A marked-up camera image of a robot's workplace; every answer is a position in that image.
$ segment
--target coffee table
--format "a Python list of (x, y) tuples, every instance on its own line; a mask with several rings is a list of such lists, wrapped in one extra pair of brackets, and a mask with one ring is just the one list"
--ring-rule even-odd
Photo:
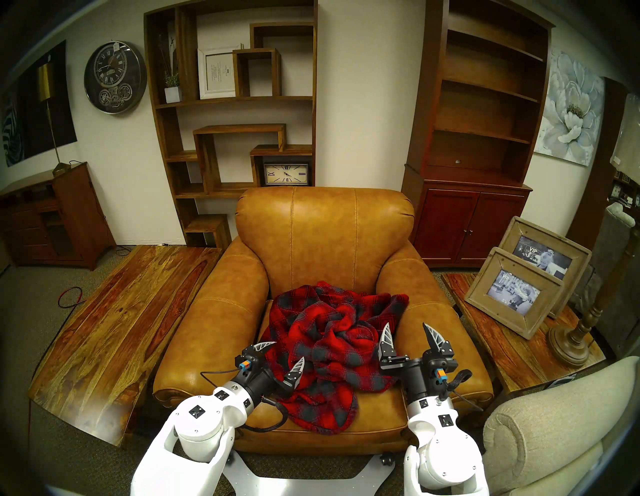
[(38, 367), (29, 398), (119, 446), (156, 363), (221, 254), (135, 248), (69, 319)]
[(471, 332), (482, 343), (495, 364), (502, 384), (502, 395), (506, 396), (503, 399), (520, 396), (527, 390), (583, 371), (605, 360), (598, 344), (587, 334), (585, 341), (591, 343), (587, 362), (578, 369), (562, 364), (549, 349), (547, 332), (557, 325), (575, 327), (578, 317), (568, 306), (564, 307), (557, 319), (546, 317), (538, 331), (527, 340), (465, 301), (465, 294), (475, 278), (476, 274), (471, 273), (442, 276), (456, 301), (456, 311), (468, 319)]

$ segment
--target flower painting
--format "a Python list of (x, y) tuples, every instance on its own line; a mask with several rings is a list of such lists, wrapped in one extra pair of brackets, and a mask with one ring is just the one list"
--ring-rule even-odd
[(604, 81), (553, 48), (545, 110), (534, 151), (589, 166), (598, 145)]

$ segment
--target gray chair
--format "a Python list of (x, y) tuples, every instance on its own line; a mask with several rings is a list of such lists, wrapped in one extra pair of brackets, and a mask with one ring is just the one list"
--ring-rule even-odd
[(521, 396), (484, 425), (492, 496), (566, 496), (615, 450), (640, 412), (640, 359)]

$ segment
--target carpet floor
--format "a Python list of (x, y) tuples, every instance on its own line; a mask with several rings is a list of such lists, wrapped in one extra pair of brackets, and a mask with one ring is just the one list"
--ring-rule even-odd
[[(68, 310), (58, 307), (58, 295), (70, 286), (80, 286), (84, 297), (88, 297), (122, 261), (110, 251), (93, 272), (50, 266), (9, 267), (0, 276), (0, 421), (9, 432), (11, 453), (28, 459), (44, 483), (86, 496), (129, 494), (134, 471), (157, 432), (153, 422), (150, 429), (142, 428), (141, 422), (140, 428), (127, 435), (123, 446), (117, 448), (35, 404), (31, 405), (29, 426), (26, 391), (40, 357), (68, 314)], [(76, 294), (70, 292), (62, 303), (74, 303)], [(154, 419), (158, 426), (169, 410), (151, 399), (145, 402), (142, 412), (144, 418)], [(378, 496), (403, 493), (402, 455), (396, 454), (396, 468), (376, 493)], [(370, 457), (242, 453), (242, 458), (262, 477), (339, 479), (355, 476)], [(222, 477), (215, 495), (226, 496), (231, 491), (231, 485)]]

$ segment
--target white flower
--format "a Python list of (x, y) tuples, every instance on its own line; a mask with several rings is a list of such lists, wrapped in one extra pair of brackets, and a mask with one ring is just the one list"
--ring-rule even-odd
[(557, 57), (557, 67), (549, 78), (544, 117), (553, 125), (543, 139), (554, 157), (587, 165), (587, 151), (597, 139), (598, 116), (602, 110), (603, 91), (599, 78), (569, 55)]

